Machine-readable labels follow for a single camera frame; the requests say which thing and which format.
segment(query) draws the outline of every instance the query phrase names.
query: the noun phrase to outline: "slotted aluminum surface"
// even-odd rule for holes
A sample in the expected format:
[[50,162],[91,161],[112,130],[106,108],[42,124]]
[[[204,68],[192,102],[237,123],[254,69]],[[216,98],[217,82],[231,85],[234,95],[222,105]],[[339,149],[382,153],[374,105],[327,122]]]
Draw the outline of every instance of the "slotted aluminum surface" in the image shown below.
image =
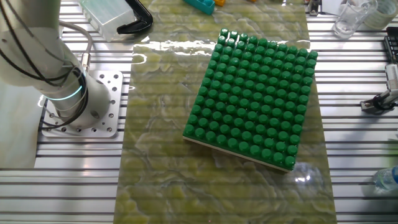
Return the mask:
[[[120,70],[124,90],[120,135],[108,139],[39,138],[32,170],[0,171],[0,224],[112,223],[129,91],[132,42],[107,43],[87,23],[76,1],[63,1],[60,18],[94,37],[92,70]],[[311,47],[319,52],[316,79],[339,223],[398,223],[398,199],[373,195],[371,176],[398,164],[398,145],[387,136],[398,128],[398,109],[363,114],[361,100],[386,90],[385,31],[361,31],[349,40],[333,36],[336,17],[308,17]],[[392,26],[398,26],[398,19]],[[82,53],[86,39],[65,29],[63,41]]]

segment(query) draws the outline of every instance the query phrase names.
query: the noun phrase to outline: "glowing blue ring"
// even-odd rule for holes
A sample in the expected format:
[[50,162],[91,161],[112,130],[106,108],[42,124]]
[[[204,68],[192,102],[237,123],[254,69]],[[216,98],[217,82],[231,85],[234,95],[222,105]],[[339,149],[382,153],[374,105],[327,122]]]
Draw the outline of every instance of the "glowing blue ring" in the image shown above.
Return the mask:
[[83,87],[80,86],[80,87],[76,90],[76,92],[72,93],[70,96],[67,96],[67,97],[64,97],[64,98],[61,98],[61,99],[52,99],[52,98],[49,98],[49,97],[47,97],[47,99],[49,99],[49,100],[55,100],[55,101],[67,100],[67,99],[69,99],[69,98],[75,96],[76,94],[78,94],[82,88],[83,88]]

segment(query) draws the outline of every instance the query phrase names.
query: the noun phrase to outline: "green mat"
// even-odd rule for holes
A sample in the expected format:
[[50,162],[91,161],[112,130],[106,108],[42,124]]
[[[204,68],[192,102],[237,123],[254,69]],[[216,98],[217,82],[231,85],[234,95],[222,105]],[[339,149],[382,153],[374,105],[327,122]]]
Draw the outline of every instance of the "green mat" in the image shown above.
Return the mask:
[[134,48],[114,222],[336,223],[315,83],[288,174],[182,139],[220,29],[308,47],[303,8],[227,0],[207,16],[142,3],[155,21]]

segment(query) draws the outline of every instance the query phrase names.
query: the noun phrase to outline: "metal plate with holes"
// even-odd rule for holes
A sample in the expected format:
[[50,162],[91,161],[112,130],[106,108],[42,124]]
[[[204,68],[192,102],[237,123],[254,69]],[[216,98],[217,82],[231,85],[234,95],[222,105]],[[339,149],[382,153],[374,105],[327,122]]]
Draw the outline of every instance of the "metal plate with holes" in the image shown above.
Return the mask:
[[[101,81],[109,90],[111,99],[109,102],[109,110],[106,115],[100,119],[91,128],[80,129],[71,126],[65,126],[52,130],[43,129],[44,136],[49,138],[111,138],[117,134],[119,108],[123,85],[123,74],[114,71],[91,71],[90,75]],[[47,108],[53,113],[44,114],[44,121],[51,124],[62,123],[61,119],[55,118],[55,107],[48,101]]]

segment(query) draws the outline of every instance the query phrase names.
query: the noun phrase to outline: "black handle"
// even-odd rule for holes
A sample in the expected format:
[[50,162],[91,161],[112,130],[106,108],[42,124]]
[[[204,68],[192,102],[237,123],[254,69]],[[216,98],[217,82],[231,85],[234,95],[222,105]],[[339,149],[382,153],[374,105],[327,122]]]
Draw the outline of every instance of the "black handle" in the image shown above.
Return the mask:
[[126,0],[134,11],[137,21],[118,27],[118,34],[137,34],[149,29],[154,23],[154,18],[139,0]]

